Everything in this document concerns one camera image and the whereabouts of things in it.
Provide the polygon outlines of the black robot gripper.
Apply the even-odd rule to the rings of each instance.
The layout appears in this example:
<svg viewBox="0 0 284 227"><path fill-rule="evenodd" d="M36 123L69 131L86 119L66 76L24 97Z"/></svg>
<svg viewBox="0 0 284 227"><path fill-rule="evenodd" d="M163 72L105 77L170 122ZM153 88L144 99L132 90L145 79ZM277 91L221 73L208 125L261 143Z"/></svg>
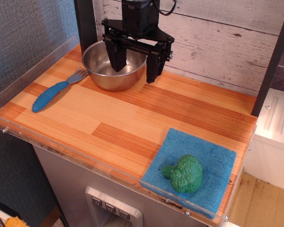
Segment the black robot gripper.
<svg viewBox="0 0 284 227"><path fill-rule="evenodd" d="M159 28L159 16L169 16L160 4L122 4L122 18L102 20L103 41L114 71L126 66L127 50L146 54L147 83L153 83L161 75L165 61L172 58L174 38Z"/></svg>

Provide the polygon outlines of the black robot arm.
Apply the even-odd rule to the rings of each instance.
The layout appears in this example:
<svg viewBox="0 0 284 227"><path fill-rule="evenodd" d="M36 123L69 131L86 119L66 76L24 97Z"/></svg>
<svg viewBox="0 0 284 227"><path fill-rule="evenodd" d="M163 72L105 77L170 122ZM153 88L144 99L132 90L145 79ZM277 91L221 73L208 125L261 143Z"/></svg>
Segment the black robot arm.
<svg viewBox="0 0 284 227"><path fill-rule="evenodd" d="M158 27L161 14L158 0L124 0L121 20L102 20L103 41L116 72L126 66L127 50L131 50L147 55L147 83L162 74L165 62L172 58L174 38Z"/></svg>

